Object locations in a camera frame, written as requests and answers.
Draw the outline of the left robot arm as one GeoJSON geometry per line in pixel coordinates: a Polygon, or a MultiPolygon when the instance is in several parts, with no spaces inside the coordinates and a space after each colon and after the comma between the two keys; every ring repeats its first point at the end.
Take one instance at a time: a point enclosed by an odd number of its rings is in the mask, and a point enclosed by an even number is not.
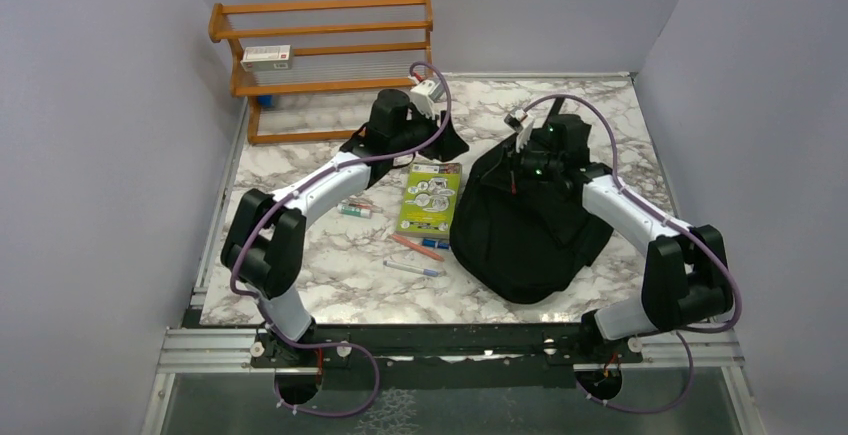
{"type": "Polygon", "coordinates": [[[232,291],[253,298],[276,328],[275,348],[285,362],[302,365],[314,352],[308,333],[313,317],[296,288],[310,226],[375,185],[398,158],[419,154],[450,161],[467,150],[453,127],[450,106],[427,114],[410,94],[383,89],[367,122],[319,169],[274,193],[251,189],[241,197],[220,262],[230,271],[232,291]]]}

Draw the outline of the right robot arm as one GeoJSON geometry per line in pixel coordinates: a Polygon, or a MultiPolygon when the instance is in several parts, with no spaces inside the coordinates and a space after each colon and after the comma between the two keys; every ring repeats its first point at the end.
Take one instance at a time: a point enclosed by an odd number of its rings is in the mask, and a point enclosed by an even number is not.
{"type": "Polygon", "coordinates": [[[512,175],[532,181],[562,182],[571,204],[605,228],[620,234],[645,258],[638,295],[586,313],[577,335],[579,353],[600,362],[617,341],[676,329],[698,331],[699,322],[740,311],[738,287],[725,260],[721,234],[694,227],[635,193],[615,167],[591,160],[589,124],[561,115],[541,128],[518,109],[505,123],[515,136],[509,145],[512,175]]]}

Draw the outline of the black student backpack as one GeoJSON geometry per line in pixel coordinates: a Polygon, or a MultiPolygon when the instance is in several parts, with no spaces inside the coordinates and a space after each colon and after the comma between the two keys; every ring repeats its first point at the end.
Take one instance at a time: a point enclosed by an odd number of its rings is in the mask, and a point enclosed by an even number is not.
{"type": "Polygon", "coordinates": [[[537,303],[564,291],[590,266],[613,230],[550,185],[518,181],[509,145],[498,142],[471,166],[450,230],[459,264],[501,298],[537,303]]]}

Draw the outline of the yellow-green treehouse book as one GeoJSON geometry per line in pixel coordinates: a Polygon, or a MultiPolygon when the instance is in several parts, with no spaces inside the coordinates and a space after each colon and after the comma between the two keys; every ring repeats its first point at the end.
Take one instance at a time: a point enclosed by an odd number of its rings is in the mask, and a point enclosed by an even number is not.
{"type": "Polygon", "coordinates": [[[401,236],[447,240],[458,204],[462,165],[413,163],[395,232],[401,236]]]}

